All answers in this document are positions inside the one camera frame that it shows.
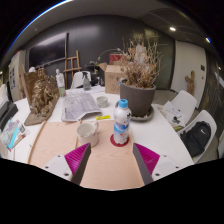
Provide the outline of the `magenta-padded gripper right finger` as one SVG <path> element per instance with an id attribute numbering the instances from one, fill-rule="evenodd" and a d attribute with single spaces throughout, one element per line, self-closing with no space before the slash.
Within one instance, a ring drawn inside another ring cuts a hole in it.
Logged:
<path id="1" fill-rule="evenodd" d="M 171 157 L 156 152 L 138 143 L 133 144 L 133 154 L 145 185 L 181 169 Z"/>

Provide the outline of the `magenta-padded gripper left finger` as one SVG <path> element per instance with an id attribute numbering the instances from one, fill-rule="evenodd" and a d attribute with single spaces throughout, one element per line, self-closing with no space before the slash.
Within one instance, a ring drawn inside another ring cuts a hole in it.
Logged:
<path id="1" fill-rule="evenodd" d="M 56 155 L 43 166 L 43 170 L 79 185 L 83 178 L 90 154 L 91 144 L 87 143 L 66 155 Z"/>

